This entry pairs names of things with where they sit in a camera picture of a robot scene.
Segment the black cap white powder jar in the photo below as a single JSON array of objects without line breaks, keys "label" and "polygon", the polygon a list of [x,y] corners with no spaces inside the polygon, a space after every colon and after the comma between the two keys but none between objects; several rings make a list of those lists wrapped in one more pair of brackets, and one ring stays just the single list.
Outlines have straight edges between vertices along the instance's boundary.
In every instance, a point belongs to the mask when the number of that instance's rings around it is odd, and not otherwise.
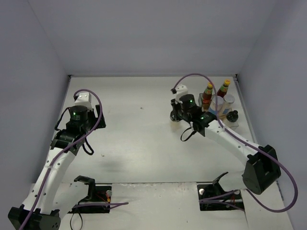
[{"label": "black cap white powder jar", "polygon": [[178,118],[177,115],[176,115],[173,111],[171,111],[171,112],[170,112],[170,120],[171,120],[172,122],[179,122],[181,119]]}]

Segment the red sauce bottle yellow cap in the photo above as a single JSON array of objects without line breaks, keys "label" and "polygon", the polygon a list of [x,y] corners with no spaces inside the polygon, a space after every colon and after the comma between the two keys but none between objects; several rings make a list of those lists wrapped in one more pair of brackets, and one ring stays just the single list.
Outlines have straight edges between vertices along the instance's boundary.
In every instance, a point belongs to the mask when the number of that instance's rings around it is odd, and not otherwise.
[{"label": "red sauce bottle yellow cap", "polygon": [[211,83],[208,83],[206,89],[202,94],[202,107],[204,110],[209,109],[212,99],[212,92],[213,92],[213,85]]}]

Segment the silver lid jar blue label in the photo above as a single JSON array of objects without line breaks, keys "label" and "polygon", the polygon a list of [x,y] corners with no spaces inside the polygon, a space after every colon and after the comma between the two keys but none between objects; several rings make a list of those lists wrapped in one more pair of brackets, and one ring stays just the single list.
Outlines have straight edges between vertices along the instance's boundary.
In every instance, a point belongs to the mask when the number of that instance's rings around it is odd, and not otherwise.
[{"label": "silver lid jar blue label", "polygon": [[224,100],[221,96],[214,96],[211,100],[208,111],[214,115],[217,115],[223,106]]}]

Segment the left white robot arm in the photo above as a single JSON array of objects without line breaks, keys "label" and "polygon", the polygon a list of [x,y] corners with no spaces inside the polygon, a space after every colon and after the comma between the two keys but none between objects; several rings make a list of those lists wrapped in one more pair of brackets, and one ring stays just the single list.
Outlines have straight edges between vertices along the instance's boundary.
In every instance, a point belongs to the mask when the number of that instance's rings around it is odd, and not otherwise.
[{"label": "left white robot arm", "polygon": [[68,108],[70,120],[52,140],[44,168],[20,207],[12,207],[8,218],[16,230],[57,230],[63,217],[81,201],[96,195],[95,180],[77,176],[66,193],[58,194],[61,181],[79,149],[94,130],[105,128],[102,106],[75,105]]}]

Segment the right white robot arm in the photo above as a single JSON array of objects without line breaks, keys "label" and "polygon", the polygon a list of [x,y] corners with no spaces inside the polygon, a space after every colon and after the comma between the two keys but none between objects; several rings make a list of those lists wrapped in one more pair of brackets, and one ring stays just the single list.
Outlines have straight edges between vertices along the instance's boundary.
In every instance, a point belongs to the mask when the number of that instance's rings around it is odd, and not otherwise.
[{"label": "right white robot arm", "polygon": [[281,176],[280,166],[276,163],[277,154],[273,147],[259,146],[244,141],[233,130],[226,131],[226,126],[216,115],[205,112],[195,103],[192,94],[171,100],[170,118],[174,122],[185,121],[193,133],[199,133],[215,141],[232,153],[245,167],[238,172],[225,172],[214,180],[213,194],[224,197],[231,190],[248,189],[260,195]]}]

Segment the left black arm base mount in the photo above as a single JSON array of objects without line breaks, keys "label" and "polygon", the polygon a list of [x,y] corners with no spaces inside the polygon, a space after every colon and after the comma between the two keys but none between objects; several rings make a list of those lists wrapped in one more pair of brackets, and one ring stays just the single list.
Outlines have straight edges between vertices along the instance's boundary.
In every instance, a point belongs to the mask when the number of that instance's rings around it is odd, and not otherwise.
[{"label": "left black arm base mount", "polygon": [[[78,205],[90,203],[106,204],[111,202],[111,184],[96,184],[95,179],[81,175],[77,176],[74,182],[81,182],[88,187],[86,196],[77,203]],[[106,214],[110,213],[110,206],[82,206],[73,208],[69,213]]]}]

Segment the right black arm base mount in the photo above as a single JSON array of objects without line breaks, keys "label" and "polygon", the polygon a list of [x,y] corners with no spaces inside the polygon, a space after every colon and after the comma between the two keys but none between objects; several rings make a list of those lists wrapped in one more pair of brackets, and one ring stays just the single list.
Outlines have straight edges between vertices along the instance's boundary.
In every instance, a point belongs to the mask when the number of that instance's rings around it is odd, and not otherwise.
[{"label": "right black arm base mount", "polygon": [[225,191],[219,183],[227,174],[221,174],[210,183],[197,184],[200,211],[245,211],[241,192]]}]

